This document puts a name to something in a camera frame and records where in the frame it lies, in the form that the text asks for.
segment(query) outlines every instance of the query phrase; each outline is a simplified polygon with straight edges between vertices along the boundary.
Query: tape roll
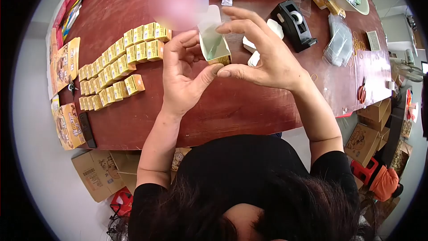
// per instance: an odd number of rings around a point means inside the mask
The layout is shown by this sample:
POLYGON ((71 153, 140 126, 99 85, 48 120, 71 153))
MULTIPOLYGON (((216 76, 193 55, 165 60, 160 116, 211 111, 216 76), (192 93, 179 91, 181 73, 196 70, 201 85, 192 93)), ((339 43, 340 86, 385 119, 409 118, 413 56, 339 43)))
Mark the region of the tape roll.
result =
POLYGON ((294 20, 296 21, 296 24, 302 24, 303 22, 303 17, 302 14, 300 14, 300 12, 293 10, 292 12, 290 12, 290 14, 292 15, 292 17, 294 18, 294 20))

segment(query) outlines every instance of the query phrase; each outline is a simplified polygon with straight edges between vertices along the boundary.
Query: woman's left hand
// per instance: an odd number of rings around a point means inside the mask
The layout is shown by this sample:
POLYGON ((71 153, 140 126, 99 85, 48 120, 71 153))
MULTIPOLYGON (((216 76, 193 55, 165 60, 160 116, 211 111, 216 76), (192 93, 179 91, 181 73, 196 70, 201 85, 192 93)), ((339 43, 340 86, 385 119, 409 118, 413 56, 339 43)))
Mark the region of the woman's left hand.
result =
POLYGON ((202 93, 217 76, 222 64, 205 67, 191 79, 193 62, 205 60, 197 31, 175 36, 163 49, 163 106, 162 111, 181 118, 196 105, 202 93))

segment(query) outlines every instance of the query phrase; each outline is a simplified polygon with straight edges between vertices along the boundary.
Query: scissors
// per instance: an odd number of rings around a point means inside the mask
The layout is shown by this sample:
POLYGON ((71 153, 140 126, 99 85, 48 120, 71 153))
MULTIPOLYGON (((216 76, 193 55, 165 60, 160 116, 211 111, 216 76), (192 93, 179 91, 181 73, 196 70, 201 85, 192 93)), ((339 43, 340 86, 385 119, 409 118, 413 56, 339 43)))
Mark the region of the scissors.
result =
POLYGON ((362 79, 362 86, 358 88, 357 97, 362 104, 366 101, 366 77, 362 79))

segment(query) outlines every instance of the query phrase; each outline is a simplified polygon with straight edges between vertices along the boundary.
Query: table surface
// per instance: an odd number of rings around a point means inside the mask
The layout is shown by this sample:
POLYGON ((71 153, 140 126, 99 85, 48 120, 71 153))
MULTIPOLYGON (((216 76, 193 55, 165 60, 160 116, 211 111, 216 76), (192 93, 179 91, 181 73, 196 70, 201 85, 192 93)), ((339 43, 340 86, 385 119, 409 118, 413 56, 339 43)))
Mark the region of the table surface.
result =
MULTIPOLYGON (((286 0, 233 0, 233 5, 251 9, 267 20, 270 12, 283 1, 286 0)), ((335 116, 343 115, 345 108, 347 112, 363 108, 356 99, 356 91, 364 76, 367 77, 366 105, 391 96, 387 89, 387 81, 391 80, 387 44, 375 6, 372 0, 368 1, 368 15, 347 11, 345 21, 366 47, 370 45, 365 32, 376 30, 382 49, 377 52, 361 51, 363 59, 360 59, 359 51, 353 67, 335 67, 322 60, 324 48, 330 41, 328 9, 320 10, 311 1, 311 16, 305 18, 312 37, 316 37, 318 43, 295 53, 295 56, 309 74, 318 76, 315 84, 335 116)), ((220 3, 221 0, 210 0, 210 4, 220 6, 220 3)), ((79 68, 94 62, 124 32, 153 22, 146 9, 147 0, 83 0, 80 14, 66 39, 81 37, 79 68)), ((230 19, 222 14, 222 20, 230 19)), ((238 34, 226 35, 233 63, 246 64, 251 56, 244 49, 242 38, 243 35, 238 34)), ((291 46, 287 37, 284 41, 291 46)), ((206 62, 202 61, 195 63, 194 71, 201 71, 205 65, 206 62)), ((162 106, 162 68, 162 61, 138 64, 133 73, 141 74, 146 87, 144 92, 99 111, 88 112, 99 149, 142 148, 162 106)), ((74 83, 80 87, 78 79, 74 83)), ((73 99, 71 93, 63 89, 59 95, 61 105, 71 102, 79 105, 79 93, 73 99)), ((183 117, 177 147, 200 145, 236 134, 266 135, 300 126, 300 116, 290 92, 233 78, 217 78, 199 103, 183 117)))

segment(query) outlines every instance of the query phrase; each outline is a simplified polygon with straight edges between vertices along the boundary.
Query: red stool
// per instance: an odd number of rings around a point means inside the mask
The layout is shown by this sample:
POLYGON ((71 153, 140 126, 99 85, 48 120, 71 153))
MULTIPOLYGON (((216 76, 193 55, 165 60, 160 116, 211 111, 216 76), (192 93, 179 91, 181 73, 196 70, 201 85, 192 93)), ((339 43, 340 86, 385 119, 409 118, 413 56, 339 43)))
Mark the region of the red stool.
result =
POLYGON ((360 163, 352 160, 350 163, 350 169, 352 173, 364 183, 364 185, 368 185, 368 181, 378 165, 379 163, 374 158, 370 158, 370 161, 365 168, 361 166, 360 163))

